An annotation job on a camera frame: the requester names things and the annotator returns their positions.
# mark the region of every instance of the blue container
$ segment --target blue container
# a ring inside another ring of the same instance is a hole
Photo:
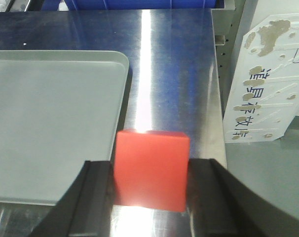
[[[171,0],[107,0],[109,10],[170,9]]]
[[[108,10],[106,0],[77,0],[79,10]]]
[[[172,8],[213,8],[216,0],[172,0]]]
[[[45,0],[42,10],[56,10],[60,0]],[[216,0],[65,0],[69,10],[213,8]]]

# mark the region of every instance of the white tray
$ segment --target white tray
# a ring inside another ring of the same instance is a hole
[[[110,159],[128,68],[114,51],[0,51],[0,201],[54,204]]]

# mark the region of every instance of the stainless steel surface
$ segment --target stainless steel surface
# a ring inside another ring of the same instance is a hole
[[[191,158],[216,158],[226,166],[209,9],[26,12],[0,14],[0,22],[0,49],[124,53],[133,73],[124,127],[183,131]],[[145,212],[156,224],[138,236],[191,236],[189,224],[182,225],[190,222],[188,213]]]
[[[233,46],[236,39],[237,30],[239,27],[239,22],[244,9],[245,0],[234,0],[236,9],[232,13],[232,19],[229,22],[229,31],[225,33],[225,43],[221,46],[217,46],[217,62],[218,62],[218,72],[220,81],[220,93],[222,99],[222,109],[224,111],[228,99],[228,94],[230,91],[231,79],[227,79],[226,76],[230,70],[230,60],[232,56]]]
[[[26,237],[51,206],[0,203],[0,237]]]
[[[112,210],[110,236],[190,237],[190,216],[188,212],[115,205]]]
[[[227,35],[230,31],[230,25],[235,14],[235,2],[238,5],[240,0],[222,0],[224,3],[223,8],[212,9],[212,17],[214,24],[214,34]]]
[[[11,12],[27,11],[32,0],[13,0],[13,1],[14,3],[10,8]]]

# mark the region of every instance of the red block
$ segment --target red block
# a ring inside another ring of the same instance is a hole
[[[182,132],[118,132],[116,204],[185,211],[189,146]]]

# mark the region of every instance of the metal table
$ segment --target metal table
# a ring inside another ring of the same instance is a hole
[[[191,139],[191,158],[216,158],[226,166],[211,10],[0,13],[0,23],[0,50],[124,53],[132,80],[119,126],[183,131]],[[3,204],[0,208],[3,216],[17,208],[22,213],[30,210]],[[142,233],[134,232],[138,236],[191,236],[188,213],[115,206],[113,226],[120,226],[120,218],[126,221],[131,213],[139,216],[137,223],[148,223],[140,228]],[[6,225],[15,222],[5,220]],[[114,230],[112,236],[121,235]]]

